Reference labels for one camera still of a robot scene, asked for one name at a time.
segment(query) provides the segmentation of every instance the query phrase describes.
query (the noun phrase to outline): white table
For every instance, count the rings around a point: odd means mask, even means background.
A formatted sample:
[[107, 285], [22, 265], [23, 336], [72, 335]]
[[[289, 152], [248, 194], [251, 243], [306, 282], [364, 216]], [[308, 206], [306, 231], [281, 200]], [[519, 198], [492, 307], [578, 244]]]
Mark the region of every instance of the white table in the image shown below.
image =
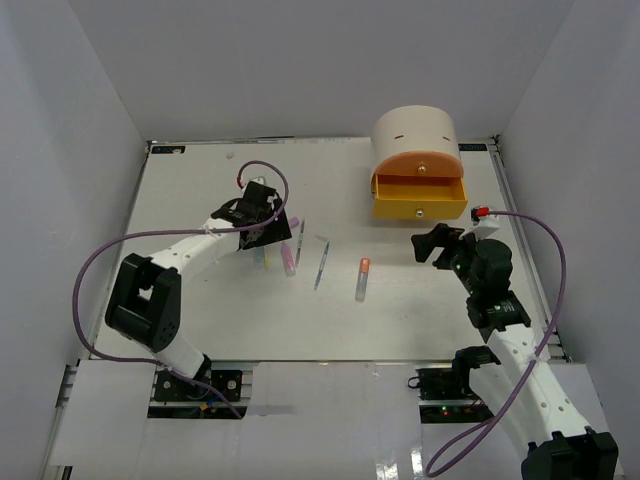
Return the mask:
[[[306, 219], [300, 265], [285, 276], [279, 245], [268, 248], [268, 271], [254, 269], [251, 252], [225, 257], [183, 288], [182, 327], [197, 348], [216, 360], [404, 361], [450, 359], [482, 344], [467, 317], [466, 292], [451, 272], [413, 258], [410, 237], [434, 223], [372, 217], [369, 182], [373, 152], [368, 138], [282, 140], [254, 144], [188, 144], [184, 154], [152, 154], [145, 167], [128, 232], [197, 228], [225, 201], [238, 196], [235, 177], [244, 162], [278, 166], [291, 187], [289, 218]], [[463, 152], [469, 207], [505, 209], [489, 152]], [[262, 167], [282, 192], [279, 179]], [[449, 222], [471, 224], [469, 214]], [[295, 254], [299, 229], [290, 245]], [[317, 291], [313, 284], [324, 243], [331, 247]], [[512, 288], [539, 328], [543, 307], [526, 253], [512, 224], [494, 235], [513, 251]], [[122, 256], [148, 255], [178, 238], [128, 242]], [[354, 301], [358, 265], [371, 259], [366, 301]], [[96, 346], [110, 354], [146, 355], [108, 327]]]

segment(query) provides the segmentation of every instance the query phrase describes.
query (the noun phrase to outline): gray wall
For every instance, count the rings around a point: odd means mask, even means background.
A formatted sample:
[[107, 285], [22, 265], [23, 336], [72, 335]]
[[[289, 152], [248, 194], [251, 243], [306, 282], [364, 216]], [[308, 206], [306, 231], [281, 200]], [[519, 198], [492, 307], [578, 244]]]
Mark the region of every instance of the gray wall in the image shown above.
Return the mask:
[[[640, 478], [640, 3], [576, 2], [504, 133], [518, 209], [565, 242], [561, 338], [586, 361], [629, 478]], [[527, 229], [549, 299], [553, 243]]]
[[572, 0], [70, 0], [145, 139], [502, 132]]
[[[121, 231], [144, 159], [66, 0], [0, 1], [0, 145], [0, 478], [34, 479], [79, 352], [73, 279]], [[111, 260], [90, 275], [85, 320]]]

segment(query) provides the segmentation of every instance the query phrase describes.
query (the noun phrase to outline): transparent tube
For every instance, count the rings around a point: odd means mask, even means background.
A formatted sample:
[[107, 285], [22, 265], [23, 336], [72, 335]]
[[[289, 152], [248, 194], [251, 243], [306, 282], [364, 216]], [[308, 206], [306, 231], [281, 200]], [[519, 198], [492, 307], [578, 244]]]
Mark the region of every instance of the transparent tube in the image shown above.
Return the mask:
[[356, 302], [364, 302], [364, 297], [367, 294], [367, 280], [369, 279], [370, 264], [371, 261], [368, 258], [360, 260], [358, 283], [356, 284]]

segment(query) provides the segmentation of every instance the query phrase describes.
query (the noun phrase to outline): purple cable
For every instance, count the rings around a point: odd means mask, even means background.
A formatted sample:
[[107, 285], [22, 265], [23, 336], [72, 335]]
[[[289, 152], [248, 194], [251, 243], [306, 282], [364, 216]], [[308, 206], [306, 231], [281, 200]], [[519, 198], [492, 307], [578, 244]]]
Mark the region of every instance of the purple cable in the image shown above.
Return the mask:
[[[540, 342], [540, 345], [538, 345], [537, 348], [535, 349], [535, 356], [537, 359], [542, 353], [542, 351], [544, 350], [544, 347], [549, 342], [549, 338], [551, 338], [551, 335], [553, 335], [553, 331], [556, 329], [556, 326], [558, 325], [558, 318], [560, 316], [560, 309], [562, 308], [562, 302], [564, 300], [564, 291], [567, 284], [567, 259], [564, 254], [564, 247], [562, 246], [562, 242], [560, 241], [560, 238], [551, 229], [551, 227], [549, 227], [546, 223], [544, 223], [542, 220], [539, 220], [536, 217], [532, 217], [531, 215], [525, 215], [523, 213], [506, 212], [506, 211], [498, 211], [498, 210], [489, 212], [489, 215], [507, 215], [511, 217], [520, 217], [520, 218], [526, 218], [527, 220], [537, 223], [542, 228], [544, 228], [549, 235], [551, 235], [551, 238], [553, 238], [553, 241], [556, 242], [556, 246], [558, 247], [558, 253], [560, 254], [560, 288], [558, 290], [558, 300], [556, 301], [556, 308], [553, 310], [553, 315], [551, 315], [551, 321], [549, 322], [547, 331], [542, 337], [542, 341]], [[520, 380], [518, 381], [515, 388], [511, 392], [511, 395], [509, 395], [509, 397], [507, 398], [507, 401], [500, 408], [500, 410], [498, 410], [498, 413], [496, 413], [494, 417], [478, 425], [474, 425], [473, 427], [465, 430], [461, 434], [453, 437], [435, 453], [435, 455], [431, 458], [431, 460], [429, 460], [429, 463], [427, 463], [425, 474], [427, 475], [428, 478], [435, 478], [443, 474], [447, 470], [449, 470], [451, 467], [453, 467], [458, 462], [460, 462], [460, 460], [466, 457], [469, 453], [471, 453], [471, 451], [474, 448], [476, 448], [476, 446], [478, 446], [478, 444], [482, 440], [484, 440], [484, 438], [487, 435], [489, 435], [491, 430], [493, 430], [493, 428], [498, 424], [498, 422], [500, 422], [502, 417], [504, 417], [505, 413], [507, 413], [507, 410], [509, 410], [509, 407], [513, 405], [513, 402], [516, 400], [516, 397], [524, 387], [524, 384], [527, 383], [527, 380], [529, 379], [529, 376], [531, 375], [531, 372], [533, 372], [533, 369], [535, 366], [536, 366], [536, 360], [531, 360], [526, 370], [522, 374], [522, 377], [520, 377]], [[442, 456], [442, 454], [449, 449], [449, 447], [458, 443], [460, 440], [462, 440], [466, 436], [472, 434], [473, 432], [479, 429], [482, 429], [482, 431], [478, 435], [476, 435], [473, 438], [473, 440], [471, 440], [471, 442], [469, 442], [469, 444], [466, 447], [464, 447], [456, 456], [454, 456], [451, 460], [445, 463], [438, 470], [431, 471], [431, 469], [433, 468], [433, 465]]]
[[[278, 218], [278, 216], [284, 211], [284, 207], [287, 204], [287, 201], [289, 200], [289, 183], [287, 182], [287, 179], [285, 178], [284, 174], [274, 165], [271, 165], [270, 163], [267, 162], [263, 162], [262, 160], [251, 160], [250, 162], [245, 163], [244, 165], [242, 165], [240, 167], [240, 170], [238, 171], [238, 178], [240, 178], [242, 176], [242, 172], [244, 172], [244, 170], [250, 166], [250, 165], [263, 165], [265, 167], [270, 168], [271, 170], [273, 170], [275, 173], [278, 174], [278, 176], [282, 179], [282, 183], [284, 185], [284, 197], [282, 199], [282, 205], [280, 205], [280, 207], [274, 212], [273, 216], [267, 220], [265, 220], [264, 222], [258, 223], [256, 225], [249, 225], [246, 227], [234, 227], [234, 228], [219, 228], [219, 229], [212, 229], [212, 230], [203, 230], [203, 229], [188, 229], [188, 230], [152, 230], [152, 231], [148, 231], [148, 232], [136, 232], [136, 233], [129, 233], [127, 235], [122, 235], [120, 237], [114, 238], [113, 240], [108, 241], [107, 243], [105, 243], [104, 245], [102, 245], [101, 247], [99, 247], [95, 252], [93, 252], [89, 258], [87, 258], [87, 260], [84, 262], [84, 264], [82, 265], [82, 267], [80, 268], [80, 271], [78, 272], [78, 275], [76, 277], [76, 281], [73, 285], [73, 295], [71, 297], [71, 313], [73, 316], [73, 326], [76, 330], [76, 334], [78, 335], [78, 339], [80, 340], [80, 343], [82, 343], [82, 345], [84, 346], [84, 348], [86, 348], [91, 354], [95, 355], [96, 357], [99, 357], [103, 360], [109, 360], [111, 362], [119, 362], [119, 363], [150, 363], [152, 365], [156, 365], [159, 367], [165, 367], [165, 365], [160, 362], [159, 360], [154, 360], [151, 358], [125, 358], [125, 357], [115, 357], [113, 355], [107, 355], [106, 353], [102, 353], [101, 351], [99, 351], [97, 348], [95, 348], [93, 345], [91, 345], [91, 343], [89, 343], [89, 340], [87, 340], [87, 337], [85, 336], [84, 332], [82, 331], [82, 325], [80, 323], [80, 310], [79, 310], [79, 299], [80, 299], [80, 287], [82, 286], [82, 280], [84, 279], [85, 274], [87, 273], [87, 270], [89, 269], [89, 267], [91, 266], [91, 264], [95, 261], [96, 258], [98, 258], [100, 256], [100, 254], [102, 254], [105, 250], [108, 250], [109, 248], [113, 247], [114, 245], [117, 245], [119, 243], [122, 243], [126, 240], [131, 240], [134, 238], [141, 238], [141, 237], [156, 237], [156, 236], [163, 236], [163, 235], [205, 235], [205, 234], [209, 234], [209, 233], [237, 233], [237, 232], [248, 232], [248, 231], [253, 231], [253, 230], [259, 230], [263, 227], [266, 227], [267, 225], [269, 225], [271, 222], [273, 222], [274, 220], [276, 220]], [[233, 412], [233, 414], [238, 417], [238, 418], [242, 418], [242, 415], [240, 415], [240, 413], [236, 410], [236, 408], [231, 404], [231, 402], [229, 402], [229, 400], [227, 400], [224, 395], [222, 395], [216, 388], [214, 388], [212, 385], [207, 385], [206, 383], [203, 382], [198, 382], [197, 380], [193, 380], [191, 378], [185, 377], [184, 375], [175, 372], [173, 369], [169, 369], [169, 371], [171, 372], [171, 374], [184, 381], [187, 383], [190, 383], [191, 385], [195, 385], [198, 386], [200, 388], [204, 388], [206, 390], [209, 390], [210, 392], [212, 392], [214, 395], [217, 395], [218, 398], [229, 407], [229, 409]]]

